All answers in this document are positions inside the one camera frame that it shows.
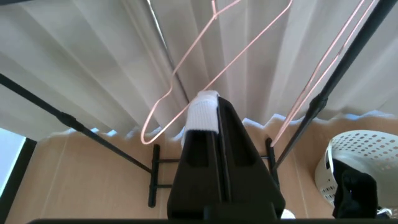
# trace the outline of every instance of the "curtain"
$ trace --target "curtain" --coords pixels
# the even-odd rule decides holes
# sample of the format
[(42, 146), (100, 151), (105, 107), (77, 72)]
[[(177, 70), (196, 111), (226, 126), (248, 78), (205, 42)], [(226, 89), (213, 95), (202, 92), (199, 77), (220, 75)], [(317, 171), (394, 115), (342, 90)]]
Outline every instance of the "curtain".
[[(231, 1), (217, 0), (216, 6)], [(295, 0), (211, 89), (232, 102), (242, 119), (265, 124), (273, 114), (285, 116), (358, 2)], [(161, 102), (147, 131), (166, 125), (287, 3), (242, 0), (220, 15), (178, 70), (172, 94)], [(123, 136), (140, 130), (169, 89), (173, 67), (211, 15), (210, 0), (35, 0), (1, 6), (0, 72), (87, 127)], [(397, 18), (395, 6), (331, 94), (321, 119), (371, 110), (398, 114)], [(67, 129), (3, 86), (0, 95), (0, 127), (36, 140)], [(182, 116), (166, 134), (176, 135), (184, 123)]]

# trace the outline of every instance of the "pink wire hanger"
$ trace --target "pink wire hanger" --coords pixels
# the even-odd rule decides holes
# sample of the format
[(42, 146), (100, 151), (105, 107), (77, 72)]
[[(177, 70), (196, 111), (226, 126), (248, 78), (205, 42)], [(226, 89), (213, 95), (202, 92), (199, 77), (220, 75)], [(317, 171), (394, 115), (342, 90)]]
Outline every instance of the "pink wire hanger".
[(321, 80), (325, 77), (325, 75), (328, 73), (329, 69), (333, 66), (333, 64), (337, 61), (337, 59), (340, 57), (341, 52), (343, 51), (343, 49), (347, 46), (349, 40), (352, 38), (355, 30), (358, 28), (359, 24), (361, 23), (361, 21), (364, 19), (364, 17), (366, 16), (366, 14), (368, 13), (368, 11), (370, 10), (371, 6), (374, 4), (375, 0), (372, 0), (372, 2), (370, 3), (370, 5), (368, 6), (368, 8), (365, 10), (365, 12), (363, 13), (363, 15), (361, 16), (361, 18), (359, 19), (359, 21), (356, 23), (356, 25), (354, 26), (354, 29), (349, 33), (349, 36), (347, 37), (347, 39), (345, 40), (343, 46), (339, 49), (337, 55), (334, 57), (334, 59), (331, 61), (331, 63), (329, 64), (329, 66), (326, 68), (326, 70), (322, 73), (322, 75), (318, 78), (317, 82), (314, 84), (314, 86), (311, 88), (311, 90), (305, 95), (304, 99), (302, 99), (304, 93), (308, 90), (311, 82), (313, 81), (313, 79), (315, 78), (315, 75), (317, 74), (317, 72), (319, 71), (320, 66), (322, 65), (323, 61), (326, 59), (326, 57), (328, 56), (328, 54), (330, 53), (330, 51), (332, 50), (332, 48), (335, 46), (336, 42), (338, 41), (338, 39), (341, 37), (341, 35), (343, 34), (343, 32), (345, 31), (345, 29), (347, 28), (348, 24), (351, 22), (351, 20), (353, 19), (353, 17), (355, 16), (355, 14), (358, 12), (358, 9), (362, 6), (364, 0), (360, 1), (358, 3), (358, 5), (356, 6), (356, 8), (354, 9), (354, 11), (352, 12), (352, 14), (350, 15), (350, 17), (348, 18), (348, 20), (345, 22), (344, 26), (341, 28), (341, 30), (339, 31), (339, 33), (337, 34), (337, 36), (335, 37), (335, 39), (333, 40), (333, 42), (331, 43), (331, 45), (329, 46), (328, 50), (325, 52), (325, 54), (323, 55), (323, 57), (321, 58), (321, 60), (318, 62), (318, 65), (315, 67), (312, 76), (310, 77), (309, 81), (307, 82), (307, 84), (305, 85), (304, 89), (302, 90), (301, 94), (298, 96), (298, 98), (296, 99), (296, 102), (294, 103), (292, 109), (290, 110), (289, 114), (287, 115), (287, 117), (285, 118), (282, 126), (280, 127), (277, 136), (274, 138), (274, 140), (271, 142), (271, 147), (274, 147), (276, 142), (279, 140), (279, 138), (281, 137), (281, 135), (284, 133), (284, 131), (286, 130), (287, 126), (289, 125), (289, 123), (293, 120), (294, 116), (299, 112), (300, 108), (303, 106), (303, 104), (305, 103), (305, 101), (308, 99), (308, 97), (311, 95), (311, 93), (314, 91), (315, 87), (321, 82)]
[[(209, 26), (213, 23), (214, 20), (217, 19), (217, 17), (225, 12), (227, 9), (229, 9), (230, 7), (234, 6), (235, 4), (237, 4), (238, 2), (240, 2), (241, 0), (235, 0), (234, 2), (232, 2), (231, 4), (227, 5), (226, 7), (224, 7), (222, 10), (217, 11), (216, 9), (216, 3), (215, 0), (211, 0), (211, 7), (213, 9), (213, 16), (211, 17), (211, 19), (209, 20), (209, 22), (206, 24), (206, 26), (203, 28), (203, 30), (199, 33), (198, 37), (195, 39), (195, 41), (193, 42), (193, 44), (191, 45), (191, 47), (187, 50), (187, 52), (184, 54), (184, 56), (181, 58), (181, 61), (177, 64), (177, 66), (175, 67), (174, 71), (172, 72), (172, 76), (170, 77), (170, 89), (168, 90), (168, 92), (163, 95), (159, 100), (156, 101), (156, 103), (153, 105), (152, 109), (149, 112), (149, 115), (147, 117), (147, 119), (145, 120), (144, 126), (142, 127), (142, 131), (141, 131), (141, 142), (143, 144), (150, 144), (153, 143), (161, 134), (163, 134), (165, 132), (165, 130), (179, 117), (181, 116), (182, 113), (184, 113), (184, 111), (190, 106), (191, 102), (194, 100), (192, 100), (191, 102), (188, 103), (187, 106), (185, 106), (168, 124), (166, 124), (166, 126), (164, 126), (164, 128), (162, 128), (151, 140), (146, 141), (145, 140), (145, 133), (146, 133), (146, 129), (148, 126), (148, 123), (152, 117), (152, 115), (154, 114), (154, 111), (156, 110), (157, 105), (160, 103), (160, 101), (162, 101), (165, 97), (169, 96), (171, 91), (173, 90), (173, 77), (176, 74), (177, 70), (180, 68), (181, 64), (184, 62), (184, 60), (186, 59), (186, 57), (188, 56), (188, 54), (192, 51), (192, 49), (194, 48), (194, 46), (196, 46), (196, 44), (198, 43), (198, 41), (200, 40), (200, 38), (203, 36), (203, 34), (206, 32), (206, 30), (209, 28)], [(207, 86), (204, 87), (203, 90), (206, 90), (207, 88), (209, 88), (209, 86), (211, 86), (263, 33), (265, 33), (265, 31), (267, 31), (270, 26), (272, 26), (283, 14), (285, 14), (285, 12), (287, 12), (287, 10), (290, 8), (290, 6), (292, 5), (293, 0), (290, 0), (288, 5), (286, 6), (286, 8), (277, 16), (275, 17), (275, 19), (270, 22), (268, 24), (268, 26), (266, 28), (264, 28), (254, 39), (252, 39), (252, 41), (245, 47), (243, 48), (243, 50), (234, 58), (232, 59), (232, 61), (227, 64), (227, 66), (225, 66), (224, 69), (222, 69), (222, 71), (220, 71), (220, 73), (214, 77), (214, 79), (212, 79), (212, 81), (209, 82), (209, 84), (207, 84)]]

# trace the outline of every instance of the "black cloth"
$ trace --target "black cloth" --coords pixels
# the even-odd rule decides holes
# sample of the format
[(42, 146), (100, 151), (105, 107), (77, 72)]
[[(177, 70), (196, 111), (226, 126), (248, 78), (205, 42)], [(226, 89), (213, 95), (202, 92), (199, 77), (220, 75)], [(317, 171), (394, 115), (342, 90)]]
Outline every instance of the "black cloth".
[(377, 183), (369, 174), (333, 160), (333, 175), (338, 184), (335, 194), (335, 218), (375, 218)]

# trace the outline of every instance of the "perforated plastic basket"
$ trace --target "perforated plastic basket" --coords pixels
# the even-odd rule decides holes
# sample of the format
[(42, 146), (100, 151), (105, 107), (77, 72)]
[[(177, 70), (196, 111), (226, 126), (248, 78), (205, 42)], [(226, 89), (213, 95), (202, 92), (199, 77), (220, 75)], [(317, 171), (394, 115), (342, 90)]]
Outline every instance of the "perforated plastic basket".
[(379, 131), (348, 131), (335, 136), (315, 171), (315, 183), (323, 197), (333, 205), (337, 183), (333, 159), (371, 175), (377, 182), (381, 207), (390, 208), (398, 218), (398, 136)]

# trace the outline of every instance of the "light brown floor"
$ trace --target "light brown floor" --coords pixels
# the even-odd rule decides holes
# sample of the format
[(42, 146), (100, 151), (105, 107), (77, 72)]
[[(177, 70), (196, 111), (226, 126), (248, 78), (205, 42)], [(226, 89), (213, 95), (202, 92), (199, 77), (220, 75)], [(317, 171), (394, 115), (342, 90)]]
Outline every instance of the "light brown floor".
[[(265, 139), (275, 137), (282, 121), (272, 119), (260, 129), (245, 124), (260, 154)], [(372, 129), (398, 134), (398, 120), (363, 117), (313, 122), (280, 166), (279, 180), (287, 209), (297, 218), (331, 218), (333, 208), (318, 193), (315, 168), (329, 140), (344, 131)], [(297, 124), (291, 124), (275, 151), (277, 157)], [(150, 167), (152, 146), (131, 138), (105, 136), (113, 144)], [(180, 141), (161, 136), (161, 158), (178, 158)], [(177, 164), (162, 164), (159, 183), (171, 184)], [(25, 173), (7, 224), (36, 218), (167, 218), (169, 189), (160, 189), (157, 206), (147, 206), (150, 175), (79, 133), (56, 134), (39, 142)]]

